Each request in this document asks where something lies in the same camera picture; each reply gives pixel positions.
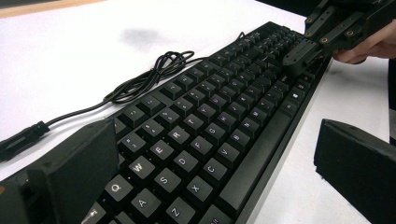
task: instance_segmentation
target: keycap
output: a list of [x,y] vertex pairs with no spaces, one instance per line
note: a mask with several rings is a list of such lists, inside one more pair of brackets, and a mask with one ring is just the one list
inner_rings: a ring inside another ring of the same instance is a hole
[[210,205],[199,224],[233,224],[233,220],[221,212],[215,205]]
[[171,100],[176,100],[178,97],[182,96],[185,91],[183,91],[177,84],[169,82],[163,85],[160,92]]
[[163,103],[157,100],[155,97],[148,95],[140,100],[140,103],[137,105],[142,111],[144,111],[149,116],[153,116],[161,109],[165,107]]
[[155,166],[143,156],[133,161],[128,168],[132,180],[142,188],[156,175]]
[[189,144],[191,135],[180,128],[180,126],[176,126],[166,135],[166,140],[173,148],[182,150]]
[[138,133],[141,134],[145,140],[154,144],[165,135],[166,130],[161,124],[151,119],[142,124]]
[[233,218],[240,214],[253,191],[255,181],[261,176],[263,168],[283,138],[289,124],[290,118],[287,115],[276,112],[262,131],[262,138],[256,142],[259,147],[253,147],[249,151],[221,191],[219,206],[224,211],[228,211]]
[[166,166],[174,158],[176,151],[163,140],[155,143],[148,151],[149,156],[161,167]]
[[204,165],[201,171],[202,178],[215,188],[222,186],[227,179],[227,174],[227,168],[213,158]]
[[226,132],[218,125],[211,123],[203,132],[203,137],[215,146],[221,145],[227,138]]
[[181,188],[181,178],[175,175],[168,168],[163,169],[154,178],[154,188],[166,199],[171,200],[176,198],[178,191]]
[[113,208],[120,211],[133,195],[134,187],[121,175],[116,175],[105,187],[105,199]]
[[141,223],[151,223],[161,211],[162,202],[148,189],[143,189],[131,201],[134,218]]
[[215,190],[197,175],[187,185],[184,195],[195,206],[203,209],[215,196]]
[[136,133],[128,133],[119,142],[119,149],[132,161],[142,155],[148,148],[148,143]]
[[175,201],[166,209],[166,221],[172,224],[190,224],[194,221],[195,210],[181,198]]
[[219,147],[215,154],[215,159],[229,169],[234,169],[241,159],[241,153],[228,143]]
[[81,223],[84,224],[96,224],[96,223],[108,223],[111,217],[106,213],[105,209],[99,205],[99,203],[94,203],[87,216],[82,219]]
[[165,108],[158,114],[155,120],[157,120],[167,130],[172,130],[181,121],[181,117],[170,108]]
[[148,118],[149,116],[135,105],[125,108],[119,115],[119,119],[124,121],[125,124],[129,125],[132,129],[135,129]]
[[128,215],[126,215],[124,212],[120,212],[115,219],[118,221],[117,223],[120,224],[135,224]]
[[192,179],[198,171],[198,160],[190,155],[187,151],[182,151],[175,157],[172,163],[175,172],[186,180]]
[[206,141],[202,136],[197,136],[191,141],[188,151],[199,161],[207,161],[213,154],[214,146]]

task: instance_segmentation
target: a key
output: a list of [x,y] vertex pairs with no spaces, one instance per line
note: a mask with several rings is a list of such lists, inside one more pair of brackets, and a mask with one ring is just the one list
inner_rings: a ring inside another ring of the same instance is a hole
[[105,187],[105,199],[114,209],[120,211],[133,195],[134,187],[121,175],[116,175]]
[[215,190],[200,176],[196,176],[186,187],[184,195],[195,206],[203,209],[214,197]]
[[166,209],[165,214],[166,223],[191,224],[194,221],[195,210],[181,198],[176,198]]
[[192,179],[198,171],[198,160],[187,151],[182,151],[172,163],[175,171],[186,180]]
[[143,188],[156,175],[155,166],[143,156],[140,156],[128,166],[128,174],[132,180]]
[[220,188],[227,178],[228,170],[215,159],[210,159],[201,171],[202,178],[215,188]]
[[131,201],[134,218],[141,223],[151,223],[161,211],[162,202],[148,189],[143,189]]
[[142,155],[148,148],[147,142],[136,133],[128,133],[119,142],[120,151],[132,161]]
[[181,188],[181,179],[168,168],[154,178],[154,183],[154,188],[168,201],[176,197]]

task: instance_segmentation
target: hand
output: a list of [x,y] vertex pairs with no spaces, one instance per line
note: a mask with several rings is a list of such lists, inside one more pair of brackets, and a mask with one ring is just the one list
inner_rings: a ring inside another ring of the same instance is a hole
[[360,63],[369,56],[396,58],[396,19],[359,43],[354,49],[340,49],[333,55],[335,60],[342,63]]

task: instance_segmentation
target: black object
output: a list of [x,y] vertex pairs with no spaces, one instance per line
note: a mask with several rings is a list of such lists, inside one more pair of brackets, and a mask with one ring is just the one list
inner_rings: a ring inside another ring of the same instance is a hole
[[316,58],[353,49],[395,18],[395,0],[323,0],[305,20],[304,37],[284,58],[285,69],[300,75]]
[[396,147],[354,126],[323,120],[318,174],[372,223],[396,223]]
[[83,223],[246,223],[330,60],[290,77],[302,39],[268,22],[112,115],[120,170]]
[[0,223],[79,223],[119,169],[114,132],[112,119],[87,125],[1,182]]

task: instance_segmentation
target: key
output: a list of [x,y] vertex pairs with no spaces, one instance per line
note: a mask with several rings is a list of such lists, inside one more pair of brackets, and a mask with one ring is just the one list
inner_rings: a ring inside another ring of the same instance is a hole
[[160,92],[170,99],[176,100],[178,97],[182,96],[185,91],[183,91],[177,84],[169,82],[163,85]]
[[119,119],[124,121],[125,124],[130,126],[132,129],[135,129],[148,118],[149,116],[145,114],[145,112],[134,105],[123,109],[122,114],[119,115]]
[[189,135],[179,126],[176,126],[176,128],[166,135],[166,140],[173,148],[177,150],[183,150],[190,142],[191,135]]
[[236,118],[234,118],[227,112],[222,112],[216,118],[215,123],[227,133],[232,132],[236,128],[236,125],[238,125],[238,122],[236,122]]
[[154,178],[154,188],[167,200],[177,196],[181,187],[181,179],[168,168],[162,170]]
[[108,223],[110,221],[109,214],[99,203],[94,203],[87,216],[82,220],[84,224]]
[[183,91],[189,91],[196,84],[194,80],[186,75],[181,75],[175,80],[175,83],[182,88]]
[[191,155],[197,158],[199,161],[209,160],[213,150],[213,145],[201,136],[197,136],[188,147],[188,151],[191,153]]
[[167,130],[172,130],[181,121],[181,117],[170,108],[166,108],[156,118],[159,123]]
[[195,210],[181,198],[176,198],[166,209],[165,214],[167,223],[190,224],[194,221]]
[[129,184],[121,175],[116,175],[105,187],[104,198],[106,201],[120,211],[134,196],[134,187]]
[[175,150],[172,149],[163,140],[158,141],[148,151],[150,157],[161,167],[166,166],[175,155]]
[[227,139],[227,143],[238,149],[240,152],[246,153],[251,147],[252,139],[245,133],[242,133],[239,129],[236,129]]
[[128,168],[128,174],[141,188],[145,187],[155,176],[155,166],[143,156],[133,161]]
[[249,151],[220,193],[219,206],[229,211],[233,218],[245,206],[254,183],[262,175],[262,169],[266,167],[289,125],[290,118],[281,111],[276,112],[262,131],[263,138],[258,138],[256,147]]
[[215,159],[229,169],[235,168],[238,165],[240,158],[241,153],[228,143],[221,145],[215,154]]
[[233,224],[233,220],[227,217],[215,205],[210,205],[199,224]]
[[199,119],[201,119],[204,123],[211,123],[213,119],[216,117],[217,112],[214,108],[207,104],[203,104],[194,113]]
[[149,145],[136,133],[129,133],[119,142],[120,150],[131,160],[142,155]]
[[161,124],[151,119],[143,123],[138,133],[140,133],[151,144],[154,144],[164,136],[166,131]]
[[195,110],[195,106],[184,98],[176,100],[171,108],[183,118]]
[[220,188],[227,178],[227,173],[227,168],[212,158],[204,166],[201,176],[215,188]]
[[203,209],[214,197],[215,190],[198,175],[187,185],[184,195],[195,206]]
[[184,179],[190,180],[198,170],[198,160],[187,151],[182,151],[172,163],[175,171]]
[[225,141],[227,134],[218,125],[211,123],[203,132],[203,137],[211,144],[219,146]]
[[190,114],[188,117],[186,117],[180,126],[192,136],[198,135],[205,127],[204,122],[193,114]]
[[141,223],[151,223],[161,211],[161,201],[148,189],[143,189],[131,201],[133,214]]
[[124,212],[119,213],[116,216],[116,220],[118,221],[117,223],[120,224],[135,224],[128,215],[126,215]]
[[156,98],[154,98],[153,96],[148,95],[140,101],[137,107],[142,109],[146,114],[153,116],[161,109],[163,109],[165,105]]

